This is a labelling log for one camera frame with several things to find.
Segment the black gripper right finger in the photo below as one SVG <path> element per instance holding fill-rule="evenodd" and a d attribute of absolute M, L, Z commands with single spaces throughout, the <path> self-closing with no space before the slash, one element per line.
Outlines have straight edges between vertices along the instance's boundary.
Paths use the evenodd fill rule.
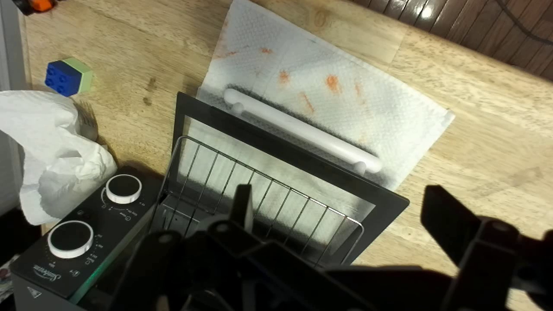
<path fill-rule="evenodd" d="M 507 311 L 512 289 L 553 311 L 553 241 L 521 234 L 498 218 L 478 217 L 441 185 L 424 192 L 420 222 L 458 268 L 446 311 Z"/>

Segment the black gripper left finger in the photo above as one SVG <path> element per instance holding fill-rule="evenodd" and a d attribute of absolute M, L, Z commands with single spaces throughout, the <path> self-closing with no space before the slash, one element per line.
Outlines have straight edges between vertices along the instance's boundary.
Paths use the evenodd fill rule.
<path fill-rule="evenodd" d="M 370 311 L 346 286 L 253 236 L 251 191 L 239 185 L 230 215 L 189 239 L 149 234 L 109 311 Z"/>

